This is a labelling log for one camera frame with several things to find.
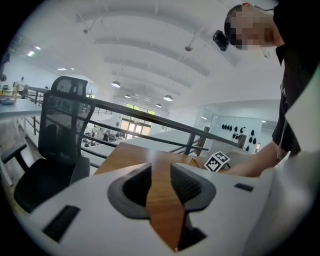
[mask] black shirt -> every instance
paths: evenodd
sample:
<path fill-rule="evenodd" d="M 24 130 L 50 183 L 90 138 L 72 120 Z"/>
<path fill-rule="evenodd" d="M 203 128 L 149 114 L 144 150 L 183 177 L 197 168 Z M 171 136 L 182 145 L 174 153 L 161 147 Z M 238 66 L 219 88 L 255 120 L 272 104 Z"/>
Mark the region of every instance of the black shirt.
<path fill-rule="evenodd" d="M 281 148 L 291 151 L 291 156 L 296 155 L 300 147 L 290 125 L 285 126 L 285 114 L 308 85 L 320 60 L 319 46 L 313 42 L 317 39 L 319 24 L 315 10 L 315 6 L 292 1 L 280 1 L 274 9 L 273 20 L 284 41 L 284 45 L 276 49 L 280 65 L 284 61 L 284 74 L 279 119 L 272 139 L 277 145 L 282 140 Z"/>

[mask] black mesh chair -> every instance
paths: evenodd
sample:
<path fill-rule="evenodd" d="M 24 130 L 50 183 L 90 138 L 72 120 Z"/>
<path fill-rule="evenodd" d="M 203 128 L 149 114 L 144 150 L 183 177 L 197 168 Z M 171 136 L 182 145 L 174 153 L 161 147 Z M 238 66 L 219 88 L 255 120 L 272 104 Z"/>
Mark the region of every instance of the black mesh chair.
<path fill-rule="evenodd" d="M 21 156 L 27 147 L 17 143 L 2 154 L 3 163 L 15 157 L 24 170 L 14 199 L 27 212 L 72 183 L 89 176 L 90 160 L 81 156 L 81 142 L 95 104 L 86 97 L 87 81 L 61 76 L 42 103 L 38 149 L 45 158 L 28 167 Z"/>

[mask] wooden table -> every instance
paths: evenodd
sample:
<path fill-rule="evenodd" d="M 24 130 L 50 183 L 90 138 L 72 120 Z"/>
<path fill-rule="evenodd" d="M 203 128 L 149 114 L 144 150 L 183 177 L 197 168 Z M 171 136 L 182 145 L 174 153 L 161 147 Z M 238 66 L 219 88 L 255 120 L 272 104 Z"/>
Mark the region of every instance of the wooden table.
<path fill-rule="evenodd" d="M 198 156 L 169 153 L 120 143 L 102 163 L 94 175 L 143 163 L 152 164 L 152 185 L 147 195 L 146 208 L 150 224 L 173 250 L 178 247 L 185 210 L 171 186 L 171 163 L 190 164 L 195 159 L 202 168 L 205 159 Z"/>

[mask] desk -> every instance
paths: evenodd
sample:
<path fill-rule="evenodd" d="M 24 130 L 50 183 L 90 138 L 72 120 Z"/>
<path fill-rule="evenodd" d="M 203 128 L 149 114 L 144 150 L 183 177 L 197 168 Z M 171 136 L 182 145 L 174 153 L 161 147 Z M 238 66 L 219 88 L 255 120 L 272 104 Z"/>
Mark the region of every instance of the desk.
<path fill-rule="evenodd" d="M 170 165 L 171 163 L 190 164 L 192 158 L 196 159 L 201 168 L 205 164 L 203 157 L 157 151 L 121 142 L 94 175 L 128 166 L 151 163 L 152 185 L 146 200 L 150 224 L 165 243 L 174 250 L 178 247 L 185 210 L 171 186 Z"/>
<path fill-rule="evenodd" d="M 3 94 L 1 94 L 0 95 L 0 101 L 3 101 L 3 100 L 5 100 L 5 99 L 12 99 L 14 96 L 13 95 L 3 95 Z M 20 95 L 20 94 L 17 94 L 16 95 L 16 98 L 17 99 L 21 99 L 22 98 L 22 96 Z"/>
<path fill-rule="evenodd" d="M 28 99 L 17 99 L 13 105 L 0 104 L 0 121 L 7 119 L 23 119 L 24 136 L 26 136 L 26 117 L 38 117 L 41 116 L 42 108 L 34 104 Z M 3 175 L 9 185 L 12 185 L 12 181 L 6 171 L 5 165 L 0 160 L 0 168 Z"/>

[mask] black hair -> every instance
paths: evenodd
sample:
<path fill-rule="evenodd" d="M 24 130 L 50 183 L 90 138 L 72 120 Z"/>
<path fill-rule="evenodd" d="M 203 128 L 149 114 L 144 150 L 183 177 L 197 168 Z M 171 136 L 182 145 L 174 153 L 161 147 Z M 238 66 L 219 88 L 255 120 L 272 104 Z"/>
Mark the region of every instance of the black hair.
<path fill-rule="evenodd" d="M 236 17 L 236 12 L 242 11 L 242 5 L 238 4 L 231 8 L 227 13 L 224 21 L 224 33 L 228 41 L 238 49 L 243 48 L 242 40 L 237 38 L 237 32 L 234 27 L 231 27 L 231 17 Z"/>

